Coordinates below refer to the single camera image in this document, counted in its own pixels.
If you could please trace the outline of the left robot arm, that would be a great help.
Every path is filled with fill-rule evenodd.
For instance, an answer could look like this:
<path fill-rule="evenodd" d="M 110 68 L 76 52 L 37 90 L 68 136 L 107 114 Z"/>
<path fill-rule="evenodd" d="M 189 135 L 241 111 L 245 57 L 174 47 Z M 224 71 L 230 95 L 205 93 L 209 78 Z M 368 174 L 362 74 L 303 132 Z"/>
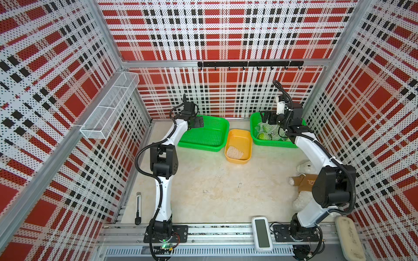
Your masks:
<path fill-rule="evenodd" d="M 169 112 L 172 126 L 164 138 L 147 145 L 135 157 L 136 170 L 144 176 L 153 178 L 156 182 L 155 213 L 148 226 L 148 235 L 162 242 L 168 242 L 173 235 L 171 190 L 174 175 L 179 168 L 176 147 L 182 136 L 195 123 L 200 122 L 197 117 L 198 111 L 198 106 L 184 96 L 181 104 Z M 139 163 L 139 157 L 146 150 L 150 152 L 150 173 L 142 170 Z"/>

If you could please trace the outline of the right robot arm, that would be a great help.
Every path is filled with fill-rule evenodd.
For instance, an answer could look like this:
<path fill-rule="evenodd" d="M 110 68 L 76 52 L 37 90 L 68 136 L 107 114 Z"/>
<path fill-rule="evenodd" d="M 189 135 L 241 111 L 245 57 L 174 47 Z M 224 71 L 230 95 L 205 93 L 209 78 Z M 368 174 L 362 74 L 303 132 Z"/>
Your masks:
<path fill-rule="evenodd" d="M 307 156 L 317 179 L 312 187 L 313 199 L 294 215 L 291 226 L 295 230 L 317 227 L 328 215 L 351 214 L 356 206 L 356 169 L 345 165 L 319 142 L 313 131 L 302 123 L 303 106 L 294 102 L 277 80 L 273 81 L 281 95 L 276 99 L 274 123 L 293 144 Z"/>

